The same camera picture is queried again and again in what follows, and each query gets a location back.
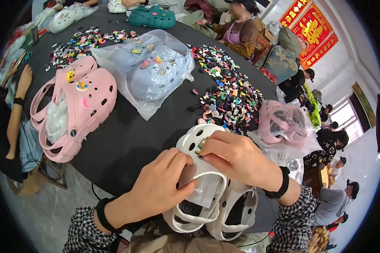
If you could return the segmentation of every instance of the gold chinese character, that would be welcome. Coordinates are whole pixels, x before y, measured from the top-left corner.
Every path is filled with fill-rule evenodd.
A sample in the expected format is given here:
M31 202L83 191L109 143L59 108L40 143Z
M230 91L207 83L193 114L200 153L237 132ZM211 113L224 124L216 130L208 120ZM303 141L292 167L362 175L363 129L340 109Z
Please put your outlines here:
M307 38L310 44L319 44L318 38L321 35L323 29L322 26L318 26L318 21L316 19L314 19L314 21L310 19L309 22L307 22L307 27L305 27L303 23L300 22L300 27L303 28L301 34Z

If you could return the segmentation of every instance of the pile of shoe charms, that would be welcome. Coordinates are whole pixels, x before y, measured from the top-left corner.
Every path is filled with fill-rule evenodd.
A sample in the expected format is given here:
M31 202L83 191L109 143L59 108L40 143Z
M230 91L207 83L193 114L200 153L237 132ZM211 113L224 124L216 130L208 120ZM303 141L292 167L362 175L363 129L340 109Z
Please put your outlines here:
M52 66L65 68L76 59L91 55L90 48L99 48L99 46L106 43L106 40L123 43L127 39L138 36L135 31L131 31L130 34L126 33L125 30L114 31L111 34L101 34L99 28L95 26L86 31L81 31L83 28L80 27L79 31L73 35L68 43L56 43L52 46L53 51L49 55L52 58ZM49 65L46 65L45 71L49 69Z
M224 50L206 45L200 48L187 46L195 62L200 64L199 72L208 73L217 83L200 97L201 104L187 109L204 109L198 124L214 123L228 128L232 133L245 134L251 120L255 118L258 123L258 117L252 113L258 112L264 100L262 93L247 81L246 75L239 72L240 67Z

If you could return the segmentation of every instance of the chair back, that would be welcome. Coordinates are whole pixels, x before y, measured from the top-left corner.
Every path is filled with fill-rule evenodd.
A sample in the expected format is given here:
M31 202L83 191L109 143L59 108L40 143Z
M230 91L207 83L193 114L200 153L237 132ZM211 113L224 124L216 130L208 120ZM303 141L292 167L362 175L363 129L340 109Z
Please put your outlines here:
M298 71L296 56L290 49L280 45L273 46L263 63L263 67L276 75L277 84L294 76Z

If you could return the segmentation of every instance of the red banner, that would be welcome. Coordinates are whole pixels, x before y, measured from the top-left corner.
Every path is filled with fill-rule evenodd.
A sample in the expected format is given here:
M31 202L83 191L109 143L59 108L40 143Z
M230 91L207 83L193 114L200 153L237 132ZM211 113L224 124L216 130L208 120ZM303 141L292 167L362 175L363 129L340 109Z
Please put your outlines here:
M298 16L304 11L310 2L311 0L295 0L279 20L280 23L282 23L282 26L288 26L290 28L291 24L297 20Z
M305 61L301 62L301 66L304 69L311 68L319 59L321 59L325 53L327 53L338 42L338 37L335 33L320 46L313 54L311 54Z
M303 51L298 56L301 62L306 61L333 32L324 14L315 3L308 8L291 31L297 35L303 46Z

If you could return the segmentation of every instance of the pink apron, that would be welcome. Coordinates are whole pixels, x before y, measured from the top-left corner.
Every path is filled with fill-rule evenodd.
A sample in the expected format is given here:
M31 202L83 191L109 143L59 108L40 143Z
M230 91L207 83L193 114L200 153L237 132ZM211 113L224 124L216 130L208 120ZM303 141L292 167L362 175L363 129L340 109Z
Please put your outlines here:
M235 22L234 21L232 23L232 25L229 27L229 29L225 32L224 34L224 37L223 37L223 40L224 41L228 41L229 43L232 43L232 44L235 44L235 45L240 45L241 44L241 38L239 37L239 33L241 32L241 29L243 27L243 24L248 21L245 20L242 24L241 24L241 27L239 28L239 31L233 31L232 30L232 27L234 26ZM248 61L248 62L252 62L252 56L249 56L249 57L245 57L245 59Z

